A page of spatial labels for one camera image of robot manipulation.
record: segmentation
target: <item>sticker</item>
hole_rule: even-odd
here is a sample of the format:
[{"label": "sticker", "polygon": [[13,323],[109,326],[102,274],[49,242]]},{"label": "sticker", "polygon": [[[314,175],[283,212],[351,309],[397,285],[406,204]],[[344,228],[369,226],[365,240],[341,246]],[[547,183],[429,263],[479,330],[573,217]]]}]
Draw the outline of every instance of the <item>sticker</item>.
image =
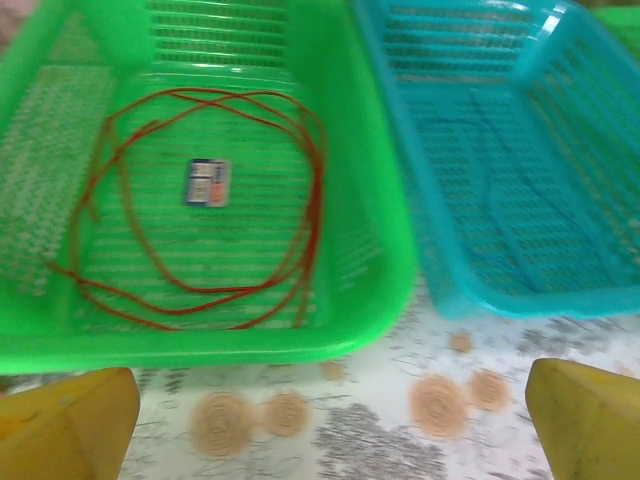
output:
[{"label": "sticker", "polygon": [[224,207],[229,203],[231,164],[226,160],[192,160],[187,182],[187,205]]}]

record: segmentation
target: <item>red cable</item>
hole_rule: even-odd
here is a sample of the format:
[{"label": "red cable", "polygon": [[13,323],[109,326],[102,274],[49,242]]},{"label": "red cable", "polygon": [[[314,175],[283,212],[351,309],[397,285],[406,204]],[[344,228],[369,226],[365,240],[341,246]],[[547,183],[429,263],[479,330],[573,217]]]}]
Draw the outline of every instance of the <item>red cable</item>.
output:
[{"label": "red cable", "polygon": [[[192,96],[187,96],[187,95],[183,95],[180,92],[198,92],[198,93],[212,93],[212,94],[218,94],[218,95],[223,95],[220,98],[217,98],[215,100],[204,100],[204,99],[200,99],[200,98],[196,98],[196,97],[192,97]],[[140,129],[138,129],[136,132],[134,132],[129,139],[120,146],[117,146],[115,144],[115,139],[112,136],[112,142],[114,143],[112,145],[112,147],[114,148],[114,154],[111,157],[111,159],[101,168],[99,169],[97,172],[95,172],[96,169],[96,164],[98,161],[98,158],[100,156],[100,153],[102,151],[102,148],[104,147],[104,142],[105,142],[105,137],[109,134],[113,135],[113,123],[114,121],[120,117],[121,115],[127,113],[128,111],[132,110],[133,108],[140,106],[144,103],[146,103],[149,100],[152,100],[156,97],[162,96],[162,95],[171,95],[174,96],[176,98],[181,98],[184,100],[189,100],[189,101],[194,101],[197,102],[198,105],[191,107],[187,110],[185,110],[184,112],[170,118],[169,120],[166,120],[164,122],[159,122],[158,120],[154,120],[152,122],[147,123],[146,125],[144,125],[143,127],[141,127]],[[253,98],[251,98],[252,96],[259,96],[259,95],[268,95],[268,96],[275,96],[275,97],[280,97],[283,99],[286,99],[288,101],[290,101],[291,103],[293,103],[294,105],[296,105],[296,107],[298,108],[298,110],[300,111],[300,116],[302,119],[303,124],[300,125],[296,122],[294,122],[291,118],[289,118],[288,116],[284,115],[283,113],[257,101],[254,100]],[[229,99],[242,99],[247,101],[248,103],[251,103],[255,106],[258,106],[270,113],[273,113],[275,115],[277,115],[278,117],[282,118],[283,120],[287,121],[288,123],[290,123],[294,128],[296,128],[296,130],[298,131],[297,133],[299,133],[302,136],[302,139],[300,137],[298,137],[296,135],[296,133],[292,132],[291,130],[289,130],[286,127],[283,127],[282,125],[276,124],[274,122],[253,116],[253,115],[249,115],[247,113],[244,113],[240,110],[237,110],[233,107],[229,107],[227,105],[222,104],[222,102],[229,100]],[[296,144],[298,144],[298,146],[301,148],[301,150],[303,151],[303,153],[305,153],[308,157],[309,160],[311,162],[312,165],[312,170],[314,173],[314,180],[312,182],[312,186],[311,186],[311,194],[310,194],[310,200],[309,203],[307,204],[306,207],[306,211],[305,211],[305,215],[303,216],[303,219],[296,231],[294,240],[292,242],[292,244],[290,245],[290,247],[287,250],[287,253],[285,255],[285,258],[283,259],[283,261],[281,262],[280,266],[276,269],[276,271],[269,277],[269,279],[267,279],[265,282],[263,282],[260,285],[253,285],[253,286],[247,286],[247,287],[225,287],[225,288],[199,288],[199,287],[191,287],[189,285],[184,284],[183,282],[181,282],[179,279],[177,279],[176,277],[174,277],[171,272],[169,272],[169,270],[166,268],[166,266],[164,265],[164,263],[162,262],[162,260],[160,259],[160,257],[157,255],[157,253],[155,252],[155,250],[153,249],[153,247],[151,246],[150,242],[148,241],[148,239],[146,238],[146,235],[144,234],[143,229],[140,227],[138,220],[137,220],[137,215],[135,214],[135,210],[133,208],[133,200],[131,198],[131,192],[129,189],[129,181],[128,181],[128,174],[126,172],[126,161],[124,159],[124,153],[126,151],[126,149],[128,149],[131,145],[133,145],[136,141],[138,141],[139,139],[150,135],[162,128],[165,128],[177,121],[179,121],[180,119],[184,118],[185,116],[194,113],[200,109],[203,109],[205,107],[217,107],[217,108],[222,108],[224,110],[230,111],[232,113],[241,115],[245,118],[248,118],[250,120],[271,126],[273,128],[282,130],[283,132],[289,134],[291,136],[291,138],[296,142]],[[318,149],[316,148],[315,143],[312,140],[312,136],[309,133],[308,128],[306,127],[306,116],[309,116],[312,118],[312,120],[315,123],[315,127],[318,131],[318,134],[321,136],[322,139],[322,145],[320,148],[320,151],[318,151]],[[300,102],[298,102],[297,100],[278,93],[278,92],[266,92],[266,91],[260,91],[260,92],[248,92],[248,93],[243,93],[243,94],[236,94],[236,93],[232,93],[232,92],[227,92],[227,91],[223,91],[223,90],[216,90],[216,89],[203,89],[203,88],[175,88],[175,89],[169,89],[169,90],[164,90],[161,92],[156,92],[154,94],[148,95],[134,103],[132,103],[131,105],[128,105],[126,107],[124,107],[123,109],[119,110],[118,112],[116,112],[115,114],[109,116],[106,121],[105,124],[101,130],[101,134],[100,137],[97,141],[96,144],[96,149],[94,151],[94,155],[92,157],[91,160],[91,165],[89,168],[89,173],[90,173],[90,177],[87,180],[87,187],[86,190],[84,192],[84,194],[81,196],[80,201],[78,202],[78,204],[76,205],[76,207],[74,208],[74,211],[72,213],[72,218],[71,218],[71,224],[70,224],[70,228],[69,228],[69,235],[70,235],[70,264],[71,264],[71,268],[70,269],[65,269],[63,267],[60,267],[58,265],[54,265],[54,264],[50,264],[50,266],[58,271],[59,273],[62,273],[64,275],[69,276],[70,278],[74,279],[76,281],[76,283],[78,284],[79,289],[81,290],[81,292],[83,293],[83,295],[89,300],[91,301],[94,305],[98,306],[99,308],[110,312],[112,314],[116,314],[119,315],[123,318],[126,318],[128,320],[143,324],[143,325],[147,325],[147,326],[151,326],[154,328],[158,328],[158,329],[162,329],[162,330],[179,330],[178,328],[175,327],[170,327],[167,325],[163,325],[163,324],[159,324],[156,322],[152,322],[143,318],[140,318],[138,316],[126,313],[126,312],[122,312],[122,311],[118,311],[113,309],[112,307],[109,307],[108,305],[104,304],[103,302],[99,301],[98,299],[96,299],[91,292],[86,288],[87,286],[93,287],[93,288],[97,288],[97,289],[101,289],[104,291],[108,291],[112,294],[121,296],[123,298],[126,298],[130,301],[133,301],[135,303],[137,303],[140,306],[143,306],[147,309],[150,309],[152,311],[155,312],[159,312],[159,313],[165,313],[165,314],[171,314],[171,315],[186,315],[189,313],[195,313],[195,312],[199,312],[199,311],[203,311],[203,310],[207,310],[209,308],[213,308],[215,306],[224,304],[224,303],[228,303],[234,300],[237,300],[239,298],[245,297],[247,295],[250,295],[252,293],[256,293],[262,290],[265,290],[267,288],[271,288],[275,285],[278,285],[280,283],[282,283],[283,281],[287,280],[288,278],[291,277],[291,275],[293,275],[295,273],[296,270],[298,269],[302,269],[302,273],[300,274],[300,277],[298,278],[296,284],[294,285],[294,287],[289,291],[289,293],[284,297],[284,299],[277,304],[274,308],[272,308],[270,311],[268,311],[267,313],[261,315],[260,317],[245,322],[241,325],[237,325],[235,327],[231,327],[231,329],[244,329],[244,328],[249,328],[251,326],[257,325],[258,323],[261,323],[262,321],[266,320],[267,318],[271,317],[272,315],[274,315],[275,313],[277,313],[278,311],[280,311],[282,308],[284,308],[295,296],[295,294],[298,292],[298,290],[303,287],[304,288],[304,292],[303,292],[303,297],[302,300],[300,302],[300,306],[299,306],[299,311],[298,311],[298,315],[296,317],[296,322],[295,322],[295,326],[299,326],[303,320],[304,314],[306,312],[306,308],[307,308],[307,301],[308,301],[308,296],[309,296],[309,290],[310,290],[310,278],[311,278],[311,274],[313,271],[313,267],[314,267],[314,263],[315,263],[315,256],[317,253],[317,246],[318,246],[318,241],[319,241],[319,230],[320,230],[320,212],[321,212],[321,204],[322,204],[322,175],[324,173],[324,161],[325,161],[325,156],[326,156],[326,135],[324,133],[324,129],[322,127],[322,123],[320,122],[320,120],[318,119],[317,116],[315,116],[312,112],[310,112],[306,107],[304,107],[304,105],[302,105]],[[77,227],[78,227],[78,222],[79,222],[79,216],[82,212],[82,209],[89,204],[89,209],[90,209],[90,214],[92,215],[92,218],[95,219],[96,215],[95,215],[95,206],[91,203],[92,202],[92,193],[94,191],[94,189],[96,188],[96,186],[99,184],[99,182],[104,178],[105,174],[114,166],[116,165],[118,167],[118,172],[119,172],[119,178],[120,178],[120,187],[121,187],[121,191],[122,191],[122,200],[123,200],[123,206],[125,208],[125,212],[127,213],[127,219],[129,221],[129,225],[131,227],[131,229],[133,230],[136,238],[138,239],[138,241],[140,242],[140,244],[142,245],[143,249],[145,250],[145,252],[149,255],[149,257],[151,258],[152,262],[154,263],[154,265],[156,266],[156,268],[162,273],[162,275],[171,283],[181,287],[182,289],[186,290],[186,291],[190,291],[190,292],[198,292],[198,293],[234,293],[234,295],[230,295],[227,296],[225,298],[222,299],[218,299],[214,302],[209,302],[206,303],[204,305],[200,305],[200,306],[196,306],[196,307],[191,307],[191,308],[184,308],[184,309],[167,309],[167,308],[163,308],[163,307],[158,307],[155,305],[152,305],[142,299],[140,299],[139,297],[126,292],[124,290],[118,289],[116,287],[112,287],[109,285],[106,285],[104,283],[101,282],[95,282],[92,281],[90,279],[87,279],[83,276],[81,276],[78,273],[79,270],[79,259],[78,259],[78,239],[77,239]],[[304,230],[305,226],[309,226],[310,228],[310,232],[309,232],[309,239],[307,241],[307,247],[305,248],[302,256],[300,257],[300,259],[293,265],[292,268],[290,268],[284,275],[282,274],[282,271],[285,270],[287,264],[291,261],[291,257],[293,256],[295,250],[298,247],[298,243],[300,241],[300,237],[302,235],[302,232]]]}]

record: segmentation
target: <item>patterned tablecloth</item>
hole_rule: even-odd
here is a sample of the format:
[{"label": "patterned tablecloth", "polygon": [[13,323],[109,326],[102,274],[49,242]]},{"label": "patterned tablecloth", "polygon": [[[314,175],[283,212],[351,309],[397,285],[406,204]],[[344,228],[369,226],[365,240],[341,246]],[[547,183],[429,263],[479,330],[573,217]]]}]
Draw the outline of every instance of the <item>patterned tablecloth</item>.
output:
[{"label": "patterned tablecloth", "polygon": [[[19,24],[20,15],[8,12],[0,8],[0,43]],[[335,362],[136,371],[142,409],[121,479],[551,480],[524,403],[532,361],[561,357],[634,375],[639,330],[637,317],[453,323],[418,294],[385,338]],[[452,339],[462,350],[470,340],[470,351],[452,349]],[[436,377],[444,388],[422,390],[418,405],[411,403],[412,392],[433,375],[444,377]],[[59,378],[16,377],[11,391]],[[479,387],[478,379],[487,378],[494,383]],[[308,418],[299,433],[279,436],[273,418],[286,426],[295,423],[296,411],[304,413],[285,411],[254,426],[243,444],[241,415],[213,408],[211,428],[222,442],[214,450],[236,441],[236,453],[199,453],[190,433],[194,409],[225,392],[244,399],[254,417],[274,396],[295,393]],[[454,438],[438,440],[434,432]]]}]

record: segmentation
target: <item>green plastic basket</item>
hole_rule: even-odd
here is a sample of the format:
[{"label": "green plastic basket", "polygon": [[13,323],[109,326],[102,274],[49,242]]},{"label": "green plastic basket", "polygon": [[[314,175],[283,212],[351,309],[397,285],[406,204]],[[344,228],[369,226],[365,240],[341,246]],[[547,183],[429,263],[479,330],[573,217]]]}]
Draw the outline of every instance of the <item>green plastic basket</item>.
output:
[{"label": "green plastic basket", "polygon": [[[393,141],[342,0],[46,0],[0,68],[0,371],[316,361],[381,335],[407,299],[415,252]],[[173,319],[158,332],[93,307],[43,258],[66,264],[66,230],[107,114],[161,89],[277,90],[324,121],[330,155],[312,304],[251,330],[225,327],[274,306],[291,284]],[[185,108],[165,98],[122,134]],[[283,103],[273,106],[282,108]],[[232,164],[225,208],[184,202],[193,159]],[[127,155],[136,210],[168,266],[191,284],[252,285],[275,270],[307,200],[308,161],[286,136],[206,109]],[[88,276],[181,307],[211,297],[167,285],[134,241],[117,174],[84,221]],[[122,310],[123,300],[104,297]]]},{"label": "green plastic basket", "polygon": [[640,59],[640,8],[605,7],[593,10],[593,14],[627,47],[636,59]]}]

